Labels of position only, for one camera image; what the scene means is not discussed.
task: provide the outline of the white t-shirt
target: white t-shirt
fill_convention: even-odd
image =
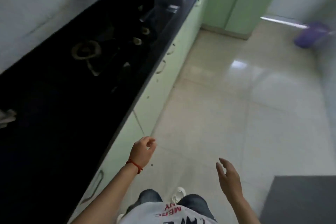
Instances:
[[[217,224],[214,220],[175,204],[147,202],[132,209],[120,224]]]

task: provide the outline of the purple bucket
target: purple bucket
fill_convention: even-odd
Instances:
[[[308,28],[304,29],[301,34],[294,39],[294,43],[301,48],[310,48],[313,44],[327,35],[330,32],[330,28],[321,23],[313,22],[308,25]]]

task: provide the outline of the cabinet base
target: cabinet base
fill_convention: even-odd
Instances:
[[[231,32],[231,31],[226,31],[222,28],[217,28],[217,27],[212,27],[206,24],[202,24],[202,29],[205,29],[207,31],[211,31],[211,32],[215,32],[218,34],[222,34],[222,35],[227,35],[227,36],[231,36],[234,38],[239,38],[239,39],[243,39],[243,40],[247,40],[250,38],[252,33],[249,34],[239,34],[239,33],[235,33],[235,32]]]

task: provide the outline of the red string bracelet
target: red string bracelet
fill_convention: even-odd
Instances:
[[[128,163],[132,163],[133,165],[135,165],[138,168],[138,174],[140,174],[140,172],[143,170],[143,168],[141,166],[139,166],[137,163],[135,163],[132,159],[128,158],[128,161],[126,162],[126,164]]]

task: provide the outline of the dark gray mat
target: dark gray mat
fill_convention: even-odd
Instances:
[[[262,224],[335,224],[336,176],[276,176]]]

